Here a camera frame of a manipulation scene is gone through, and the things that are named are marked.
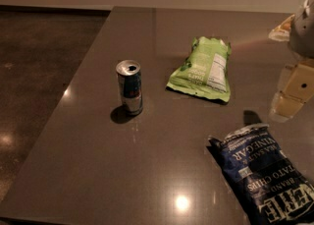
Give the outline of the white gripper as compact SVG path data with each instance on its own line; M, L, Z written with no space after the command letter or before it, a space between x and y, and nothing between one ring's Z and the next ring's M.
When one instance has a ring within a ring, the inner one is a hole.
M296 13L273 28L268 37L279 42L289 41L293 52L311 58L294 65L286 64L282 69L270 117L284 123L314 96L314 0L304 0Z

